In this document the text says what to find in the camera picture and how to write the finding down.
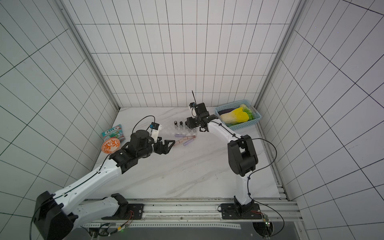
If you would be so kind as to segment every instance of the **snack bag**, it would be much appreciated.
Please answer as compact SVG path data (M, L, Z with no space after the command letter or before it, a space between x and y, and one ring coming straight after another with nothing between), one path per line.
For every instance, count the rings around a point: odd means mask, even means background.
M122 133L121 124L103 132L102 135L103 135L104 141L107 141L108 139L113 137L119 139L120 142L125 140L125 137Z

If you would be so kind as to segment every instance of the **blue plastic basket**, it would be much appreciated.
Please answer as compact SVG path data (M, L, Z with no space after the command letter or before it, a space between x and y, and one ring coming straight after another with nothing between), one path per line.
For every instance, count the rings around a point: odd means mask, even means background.
M255 119L247 121L247 122L239 123L239 124L236 124L236 125L233 125L233 126L230 126L229 128L232 129L232 130L236 130L236 129L240 129L242 127L247 127L247 126L256 124L261 119L262 116L260 115L260 113L253 106L251 106L251 104L248 102L248 100L245 100L245 99L244 100L240 100L240 101L236 101L234 103L229 103L229 104L226 104L226 105L222 105L220 107L215 108L215 115L218 116L219 119L222 121L220 115L218 114L219 111L225 110L225 109L229 109L229 108L238 108L238 107L240 107L241 104L245 104L249 109L251 109Z

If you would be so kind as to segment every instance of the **green vegetable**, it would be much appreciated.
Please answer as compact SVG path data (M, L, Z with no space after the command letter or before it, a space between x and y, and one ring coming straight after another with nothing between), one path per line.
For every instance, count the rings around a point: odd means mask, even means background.
M255 119L254 116L253 116L253 114L252 114L251 109L249 109L245 104L241 104L240 107L243 108L243 112L246 112L246 113L248 114L248 116L249 116L249 121Z

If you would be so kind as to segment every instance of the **metal frame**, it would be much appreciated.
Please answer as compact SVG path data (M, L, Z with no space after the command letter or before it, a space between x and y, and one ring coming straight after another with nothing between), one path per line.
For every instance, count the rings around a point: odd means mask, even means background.
M278 211L286 222L303 221L297 203L289 201L286 198L282 185L278 185L280 198L259 198L256 201L267 204ZM88 199L83 203L89 203L98 199ZM218 206L222 203L233 203L233 199L216 198L216 199L127 199L130 204L144 204L144 211L141 220L134 220L135 224L153 224L153 223L194 223L194 222L220 222L220 223L236 223L236 222L262 222L262 219L240 219L240 220L223 220ZM267 206L260 204L261 212L268 215L271 222L281 222L280 216ZM126 220L96 220L89 225L105 222L116 223L121 225Z
M85 44L83 38L81 37L71 15L69 15L68 10L65 7L65 4L62 2L62 0L54 0L54 2L56 3L56 6L58 7L60 12L62 13L62 15L65 19L65 22L68 25L68 29L71 31L73 37L75 38L76 42L80 46L82 52L85 55L85 58L89 61L92 70L96 73L96 76L99 79L99 82L101 82L101 85L104 88L105 92L107 93L109 99L112 100L113 107L116 109L116 111L119 111L120 107L119 107L116 99L114 98L114 96L113 96L111 90L109 89L103 75L101 74L100 69L98 68L95 60L93 59L91 52L89 51L87 45Z
M256 130L258 131L260 138L266 139L266 136L264 134L264 130L261 127L260 122L258 122L256 124ZM273 154L273 152L272 152L273 149L271 148L271 145L268 144L266 141L262 141L262 144L263 144L263 147L265 150L265 154L268 158L268 161L269 161L269 163L271 163L276 154ZM273 176L275 177L276 184L282 184L283 185L283 178L281 177L281 174L280 174L280 171L278 169L276 162L272 163L271 167L272 167L272 171L274 173Z
M301 240L309 240L303 222L295 222L296 232Z
M91 222L84 224L84 228L99 228L102 222ZM120 222L112 222L109 226L103 226L101 228L116 228ZM221 228L233 228L241 229L239 223L228 223L228 222L148 222L148 221L134 221L129 227L221 227Z
M296 7L295 13L293 14L293 17L292 17L292 19L291 19L291 21L289 23L288 30L286 31L286 33L284 35L283 41L281 42L281 45L280 45L280 47L279 47L279 49L277 51L276 57L273 60L272 66L269 69L269 72L267 74L267 78L265 79L265 81L263 83L262 90L261 90L261 92L260 92L260 94L259 94L259 96L258 96L258 98L256 100L256 103L254 105L255 108L257 108L259 106L260 101L263 98L263 95L265 94L265 90L266 90L268 84L270 83L273 74L275 73L275 71L277 69L277 64L281 60L281 56L283 55L283 52L287 48L288 41L292 37L292 34L293 34L293 32L294 32L294 30L296 28L296 25L298 23L299 17L301 16L301 13L303 12L307 2L308 2L308 0L300 0L300 2L298 3L298 5Z

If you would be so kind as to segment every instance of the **yellow vegetable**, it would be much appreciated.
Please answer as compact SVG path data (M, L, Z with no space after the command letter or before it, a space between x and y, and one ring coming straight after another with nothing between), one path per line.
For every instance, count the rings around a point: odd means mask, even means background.
M243 112L242 107L236 108L229 113L224 113L220 117L225 124L237 124L249 120L248 114Z

